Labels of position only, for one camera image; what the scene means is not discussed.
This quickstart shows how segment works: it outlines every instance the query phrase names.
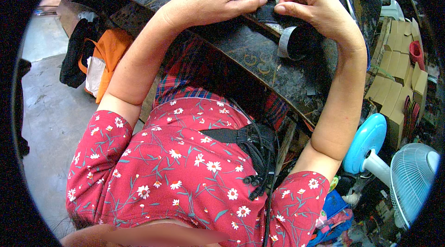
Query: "woman's right hand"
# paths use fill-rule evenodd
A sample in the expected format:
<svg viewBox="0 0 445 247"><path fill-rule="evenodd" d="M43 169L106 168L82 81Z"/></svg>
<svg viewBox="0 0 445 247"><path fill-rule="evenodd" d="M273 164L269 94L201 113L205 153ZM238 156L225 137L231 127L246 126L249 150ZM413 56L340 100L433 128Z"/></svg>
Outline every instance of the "woman's right hand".
<svg viewBox="0 0 445 247"><path fill-rule="evenodd" d="M280 0L275 12L309 22L319 33L350 50L366 48L359 27L339 0Z"/></svg>

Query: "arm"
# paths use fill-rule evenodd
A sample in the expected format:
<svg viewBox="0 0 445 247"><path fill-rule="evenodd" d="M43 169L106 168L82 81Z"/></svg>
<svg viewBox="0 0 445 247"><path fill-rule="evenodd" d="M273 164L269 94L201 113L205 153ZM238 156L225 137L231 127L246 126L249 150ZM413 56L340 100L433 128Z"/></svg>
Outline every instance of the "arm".
<svg viewBox="0 0 445 247"><path fill-rule="evenodd" d="M276 12L299 17L337 42L338 63L312 138L291 174L314 171L333 179L357 131L366 75L366 46L338 0L280 0Z"/></svg>
<svg viewBox="0 0 445 247"><path fill-rule="evenodd" d="M98 107L123 116L132 127L165 52L188 27L253 12L267 0L171 0L147 23L117 66Z"/></svg>

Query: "plaid cloth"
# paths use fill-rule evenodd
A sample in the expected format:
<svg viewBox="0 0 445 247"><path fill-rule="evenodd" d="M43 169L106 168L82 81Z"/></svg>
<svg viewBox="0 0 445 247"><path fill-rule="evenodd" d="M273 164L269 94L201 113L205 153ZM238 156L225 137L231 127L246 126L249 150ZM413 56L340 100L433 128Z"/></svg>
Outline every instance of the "plaid cloth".
<svg viewBox="0 0 445 247"><path fill-rule="evenodd" d="M202 38L183 32L172 43L165 56L166 66L159 82L153 108L177 98L207 98L230 103L237 101L255 120L280 127L289 109L276 93L254 91L253 83L259 83L229 57ZM250 88L248 92L241 88Z"/></svg>

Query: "blue plastic object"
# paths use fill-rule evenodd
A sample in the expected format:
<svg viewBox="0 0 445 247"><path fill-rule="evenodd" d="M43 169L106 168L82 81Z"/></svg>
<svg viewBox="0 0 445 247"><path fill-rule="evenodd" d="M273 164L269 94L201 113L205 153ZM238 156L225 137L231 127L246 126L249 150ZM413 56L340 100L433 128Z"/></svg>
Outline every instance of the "blue plastic object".
<svg viewBox="0 0 445 247"><path fill-rule="evenodd" d="M370 116L359 128L348 153L343 158L343 169L352 174L362 172L363 161L369 150L378 154L386 136L386 120L382 114Z"/></svg>
<svg viewBox="0 0 445 247"><path fill-rule="evenodd" d="M334 189L332 190L328 195L326 195L326 201L323 205L323 210L326 212L327 219L330 219L332 216L336 215L337 213L341 212L343 209L348 208L349 205L342 199L342 197L337 193L337 191ZM307 247L314 247L317 244L320 244L322 242L336 239L340 236L340 234L343 231L348 230L353 222L354 217L351 217L346 222L335 226L333 229L330 229L326 233L322 233L320 230L317 232L317 237L314 239L311 239L309 243L307 244Z"/></svg>

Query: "orange bag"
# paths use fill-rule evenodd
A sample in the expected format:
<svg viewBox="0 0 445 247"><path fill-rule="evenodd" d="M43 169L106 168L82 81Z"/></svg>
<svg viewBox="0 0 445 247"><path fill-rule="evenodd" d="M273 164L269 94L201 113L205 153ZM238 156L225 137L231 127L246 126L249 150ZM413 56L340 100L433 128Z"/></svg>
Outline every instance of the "orange bag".
<svg viewBox="0 0 445 247"><path fill-rule="evenodd" d="M96 45L93 56L105 61L105 69L97 92L96 103L99 104L105 91L108 88L114 69L124 56L127 49L133 43L133 38L120 28L106 30L98 42L92 41ZM82 57L79 59L79 68L86 74L87 68L82 65Z"/></svg>

